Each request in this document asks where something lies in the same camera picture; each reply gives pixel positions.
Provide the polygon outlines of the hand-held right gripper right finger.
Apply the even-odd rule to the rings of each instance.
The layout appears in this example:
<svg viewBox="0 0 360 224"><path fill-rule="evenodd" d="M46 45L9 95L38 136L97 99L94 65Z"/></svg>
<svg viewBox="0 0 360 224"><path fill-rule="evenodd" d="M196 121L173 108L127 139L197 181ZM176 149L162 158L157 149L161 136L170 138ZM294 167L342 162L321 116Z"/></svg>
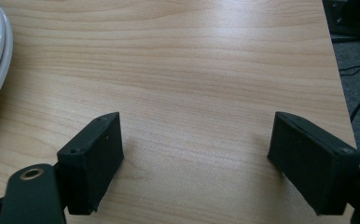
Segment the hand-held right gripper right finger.
<svg viewBox="0 0 360 224"><path fill-rule="evenodd" d="M269 160L318 215L341 215L360 165L360 152L300 116L277 112Z"/></svg>

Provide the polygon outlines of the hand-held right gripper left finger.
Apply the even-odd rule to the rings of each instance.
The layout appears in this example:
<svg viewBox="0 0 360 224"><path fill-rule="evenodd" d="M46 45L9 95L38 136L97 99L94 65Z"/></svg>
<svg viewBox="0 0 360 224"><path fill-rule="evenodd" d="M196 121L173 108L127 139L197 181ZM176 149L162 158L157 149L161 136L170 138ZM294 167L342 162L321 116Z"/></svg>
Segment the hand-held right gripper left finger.
<svg viewBox="0 0 360 224"><path fill-rule="evenodd" d="M124 159L118 112L93 119L58 153L66 206L72 215L90 215Z"/></svg>

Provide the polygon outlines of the black equipment base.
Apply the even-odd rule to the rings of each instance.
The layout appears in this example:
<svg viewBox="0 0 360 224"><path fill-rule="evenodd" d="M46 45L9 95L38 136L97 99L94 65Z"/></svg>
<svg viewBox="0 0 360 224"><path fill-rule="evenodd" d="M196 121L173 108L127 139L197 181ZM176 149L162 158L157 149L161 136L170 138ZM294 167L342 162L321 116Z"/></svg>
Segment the black equipment base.
<svg viewBox="0 0 360 224"><path fill-rule="evenodd" d="M332 35L360 37L360 0L322 0Z"/></svg>

